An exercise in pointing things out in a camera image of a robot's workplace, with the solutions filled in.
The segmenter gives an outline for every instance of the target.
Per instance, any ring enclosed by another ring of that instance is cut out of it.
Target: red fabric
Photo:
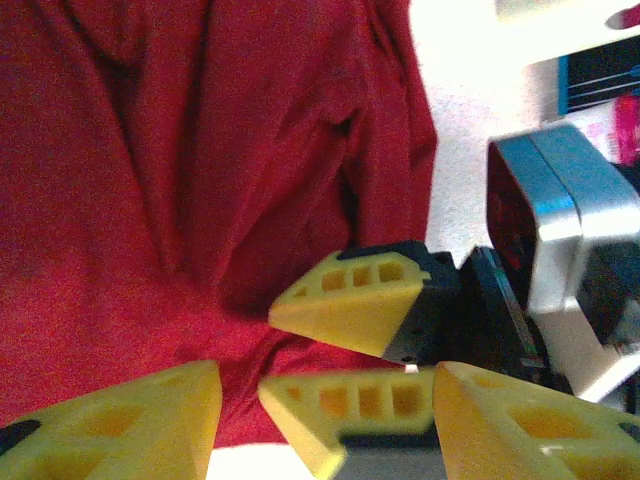
[[[333,250],[424,238],[407,1],[0,9],[0,423],[210,358],[216,444],[281,441],[261,377],[381,364],[266,314]]]

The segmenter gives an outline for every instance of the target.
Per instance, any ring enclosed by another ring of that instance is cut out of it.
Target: red cloth
[[[0,8],[0,423],[211,358],[216,444],[281,441],[261,377],[381,363],[266,313],[333,250],[424,238],[406,0]]]

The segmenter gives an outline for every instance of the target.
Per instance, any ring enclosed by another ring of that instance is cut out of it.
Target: yellow 3d-printed part
[[[205,478],[222,403],[218,369],[193,362],[33,412],[0,455],[6,480]]]
[[[346,461],[345,434],[419,434],[433,423],[433,370],[268,377],[263,407],[311,473],[333,478]]]
[[[436,367],[449,480],[640,478],[640,418],[470,365]]]
[[[320,342],[381,357],[429,279],[389,252],[347,260],[333,253],[271,306],[269,324]]]

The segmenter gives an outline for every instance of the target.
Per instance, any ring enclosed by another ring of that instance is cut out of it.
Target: wrinkled red shirt
[[[216,445],[267,374],[382,361],[283,333],[331,251],[423,239],[436,137],[407,0],[3,0],[0,424],[196,359]]]

